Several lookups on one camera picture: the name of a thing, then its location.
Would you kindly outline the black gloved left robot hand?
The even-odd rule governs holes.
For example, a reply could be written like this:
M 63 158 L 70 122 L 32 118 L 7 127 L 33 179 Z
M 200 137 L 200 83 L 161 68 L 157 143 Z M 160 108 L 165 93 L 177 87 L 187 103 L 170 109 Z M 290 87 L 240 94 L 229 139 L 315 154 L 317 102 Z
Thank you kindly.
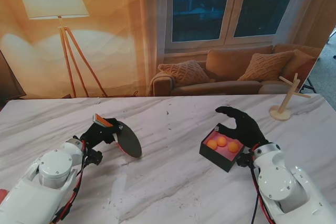
M 84 132 L 80 140 L 84 141 L 85 147 L 90 150 L 101 142 L 111 144 L 117 141 L 118 134 L 123 126 L 115 118 L 105 119 L 98 114 L 93 116 L 93 124 Z

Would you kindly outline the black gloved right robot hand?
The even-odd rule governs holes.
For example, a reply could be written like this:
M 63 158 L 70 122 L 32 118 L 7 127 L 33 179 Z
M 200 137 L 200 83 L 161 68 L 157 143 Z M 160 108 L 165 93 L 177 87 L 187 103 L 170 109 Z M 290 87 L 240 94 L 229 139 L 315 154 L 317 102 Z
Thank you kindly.
M 227 115 L 229 118 L 234 118 L 236 128 L 231 129 L 222 124 L 218 125 L 218 132 L 232 139 L 239 140 L 243 145 L 253 148 L 255 145 L 265 145 L 268 140 L 264 137 L 257 122 L 247 113 L 232 108 L 230 106 L 220 106 L 215 109 L 217 113 Z

